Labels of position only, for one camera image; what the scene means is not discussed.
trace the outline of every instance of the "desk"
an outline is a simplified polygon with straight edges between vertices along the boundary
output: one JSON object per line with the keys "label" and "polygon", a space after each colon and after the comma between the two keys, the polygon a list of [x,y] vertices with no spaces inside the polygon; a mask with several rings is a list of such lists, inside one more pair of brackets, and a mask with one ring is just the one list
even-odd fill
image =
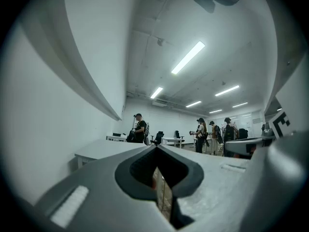
{"label": "desk", "polygon": [[176,138],[176,137],[163,137],[162,138],[162,144],[167,145],[168,142],[174,142],[174,146],[176,147],[176,142],[179,142],[180,146],[179,148],[182,148],[182,139]]}
{"label": "desk", "polygon": [[113,135],[107,135],[106,136],[106,140],[125,142],[126,141],[126,136],[125,135],[121,135],[120,137],[118,137],[118,136],[113,136]]}
{"label": "desk", "polygon": [[83,162],[88,163],[93,160],[110,157],[141,147],[149,146],[138,143],[123,143],[118,141],[99,139],[76,151],[75,156],[77,157],[78,168],[81,168],[83,166]]}

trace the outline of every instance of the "air conditioning unit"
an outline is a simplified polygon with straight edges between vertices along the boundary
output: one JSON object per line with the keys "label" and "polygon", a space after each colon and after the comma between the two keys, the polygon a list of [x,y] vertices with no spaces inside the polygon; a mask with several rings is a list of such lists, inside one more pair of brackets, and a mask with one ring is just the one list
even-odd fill
{"label": "air conditioning unit", "polygon": [[167,106],[168,105],[168,103],[167,102],[165,102],[165,101],[153,101],[153,105],[154,106],[160,106],[160,107],[165,107],[165,106]]}

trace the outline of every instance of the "ceiling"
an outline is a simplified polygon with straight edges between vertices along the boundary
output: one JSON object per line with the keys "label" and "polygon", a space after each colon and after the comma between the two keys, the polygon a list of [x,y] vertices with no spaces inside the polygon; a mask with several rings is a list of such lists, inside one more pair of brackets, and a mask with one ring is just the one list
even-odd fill
{"label": "ceiling", "polygon": [[[158,99],[204,115],[227,112],[244,102],[262,103],[270,45],[263,36],[268,11],[265,0],[216,3],[212,14],[194,0],[141,0],[129,49],[128,97],[149,98],[162,87]],[[172,74],[198,41],[205,48]],[[240,88],[215,96],[236,85]],[[196,101],[202,103],[185,108]]]}

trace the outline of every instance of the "ceiling light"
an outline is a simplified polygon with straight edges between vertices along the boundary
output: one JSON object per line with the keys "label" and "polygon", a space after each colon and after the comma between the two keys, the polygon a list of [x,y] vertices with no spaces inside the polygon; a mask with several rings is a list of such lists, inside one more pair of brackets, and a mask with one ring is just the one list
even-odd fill
{"label": "ceiling light", "polygon": [[223,94],[225,94],[225,93],[227,93],[227,92],[230,92],[230,91],[232,91],[232,90],[234,90],[234,89],[236,89],[236,88],[239,88],[239,85],[237,85],[237,86],[235,86],[235,87],[232,87],[232,88],[230,88],[230,89],[228,89],[228,90],[226,90],[226,91],[223,91],[223,92],[221,92],[221,93],[219,93],[219,94],[216,94],[215,96],[223,95]]}
{"label": "ceiling light", "polygon": [[242,106],[242,105],[245,105],[245,104],[248,104],[248,103],[247,103],[247,102],[245,102],[245,103],[243,103],[243,104],[239,104],[239,105],[232,106],[232,107]]}
{"label": "ceiling light", "polygon": [[216,112],[219,112],[219,111],[222,111],[222,109],[216,110],[216,111],[212,111],[212,112],[209,112],[209,113],[212,114],[212,113],[216,113]]}
{"label": "ceiling light", "polygon": [[158,87],[158,89],[155,91],[155,93],[150,98],[154,99],[158,95],[158,93],[160,93],[161,91],[162,91],[162,88]]}
{"label": "ceiling light", "polygon": [[195,102],[193,104],[187,105],[186,107],[194,106],[194,105],[199,104],[199,103],[201,103],[201,101],[197,101],[197,102]]}
{"label": "ceiling light", "polygon": [[186,56],[184,56],[184,58],[179,62],[179,64],[176,65],[176,67],[172,70],[172,73],[177,74],[204,47],[205,45],[201,41],[197,42],[197,44],[191,49],[191,51]]}

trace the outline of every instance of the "black t-shirt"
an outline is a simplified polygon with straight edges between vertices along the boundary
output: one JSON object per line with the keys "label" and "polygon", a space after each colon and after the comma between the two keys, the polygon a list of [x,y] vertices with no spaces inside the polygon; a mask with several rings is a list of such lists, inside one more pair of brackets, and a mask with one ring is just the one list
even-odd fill
{"label": "black t-shirt", "polygon": [[[146,122],[145,122],[144,120],[140,121],[140,122],[137,124],[135,130],[139,130],[139,129],[141,129],[142,127],[144,127],[144,130],[146,129]],[[142,132],[137,132],[135,135],[136,135],[136,139],[137,139],[138,141],[143,141],[143,140],[144,140],[144,132],[143,132],[143,131],[142,131]]]}

